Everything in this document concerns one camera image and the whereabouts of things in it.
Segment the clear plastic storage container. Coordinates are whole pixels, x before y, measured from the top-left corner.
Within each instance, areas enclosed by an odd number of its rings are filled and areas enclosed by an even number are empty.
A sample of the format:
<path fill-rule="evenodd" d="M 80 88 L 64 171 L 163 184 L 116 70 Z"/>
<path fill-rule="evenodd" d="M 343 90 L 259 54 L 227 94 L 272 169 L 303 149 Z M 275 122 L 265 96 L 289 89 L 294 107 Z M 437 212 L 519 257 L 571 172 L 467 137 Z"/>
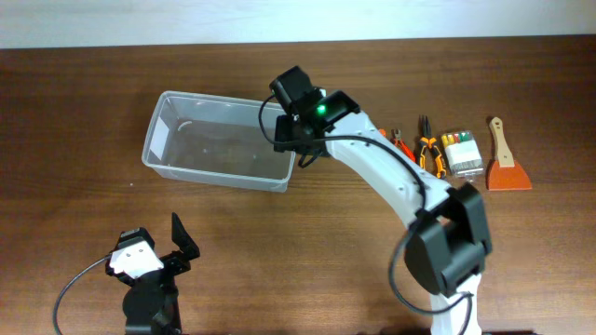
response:
<path fill-rule="evenodd" d="M 163 92 L 146 132 L 142 162 L 161 177 L 284 193 L 295 153 L 278 153 L 272 136 L 284 112 L 269 102 Z"/>

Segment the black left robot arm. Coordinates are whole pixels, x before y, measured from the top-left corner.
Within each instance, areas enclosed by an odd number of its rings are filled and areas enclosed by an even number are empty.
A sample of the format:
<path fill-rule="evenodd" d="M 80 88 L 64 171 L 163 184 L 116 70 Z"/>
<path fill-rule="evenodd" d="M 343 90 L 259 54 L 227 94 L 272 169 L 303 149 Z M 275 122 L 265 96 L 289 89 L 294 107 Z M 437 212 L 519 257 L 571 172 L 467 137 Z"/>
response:
<path fill-rule="evenodd" d="M 178 248 L 159 257 L 155 240 L 139 227 L 121 233 L 108 256 L 105 273 L 129 287 L 122 302 L 127 334 L 183 332 L 175 277 L 191 270 L 200 250 L 176 213 L 171 214 L 171 240 Z"/>

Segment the clear pack of coloured clips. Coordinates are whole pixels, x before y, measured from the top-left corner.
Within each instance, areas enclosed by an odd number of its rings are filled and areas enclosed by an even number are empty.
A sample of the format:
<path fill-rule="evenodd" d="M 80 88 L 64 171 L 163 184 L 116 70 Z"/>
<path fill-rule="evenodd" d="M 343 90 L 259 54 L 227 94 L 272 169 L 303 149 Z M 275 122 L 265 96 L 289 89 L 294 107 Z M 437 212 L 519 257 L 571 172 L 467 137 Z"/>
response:
<path fill-rule="evenodd" d="M 440 136 L 451 174 L 458 178 L 475 178 L 484 171 L 481 153 L 469 130 L 444 133 Z"/>

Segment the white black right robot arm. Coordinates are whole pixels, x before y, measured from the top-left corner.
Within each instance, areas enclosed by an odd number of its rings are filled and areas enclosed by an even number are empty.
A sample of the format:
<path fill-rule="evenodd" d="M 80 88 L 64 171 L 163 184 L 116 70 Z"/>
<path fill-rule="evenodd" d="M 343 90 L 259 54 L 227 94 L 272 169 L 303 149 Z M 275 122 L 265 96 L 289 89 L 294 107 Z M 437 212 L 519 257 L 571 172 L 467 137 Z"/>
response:
<path fill-rule="evenodd" d="M 477 294 L 492 240 L 481 193 L 417 166 L 343 91 L 324 94 L 298 66 L 269 85 L 283 110 L 270 139 L 307 166 L 321 156 L 358 173 L 406 228 L 388 266 L 396 298 L 432 318 L 433 334 L 479 334 Z"/>

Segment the orange scraper with wooden handle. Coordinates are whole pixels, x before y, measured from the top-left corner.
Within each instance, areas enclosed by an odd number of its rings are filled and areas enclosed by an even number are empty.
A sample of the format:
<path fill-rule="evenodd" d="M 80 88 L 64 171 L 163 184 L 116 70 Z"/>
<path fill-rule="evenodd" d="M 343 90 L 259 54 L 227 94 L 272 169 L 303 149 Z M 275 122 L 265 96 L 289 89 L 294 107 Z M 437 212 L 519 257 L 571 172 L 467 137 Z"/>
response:
<path fill-rule="evenodd" d="M 489 191 L 528 191 L 533 188 L 529 176 L 514 158 L 504 135 L 504 124 L 499 117 L 493 117 L 489 129 L 494 140 L 494 160 L 487 171 Z"/>

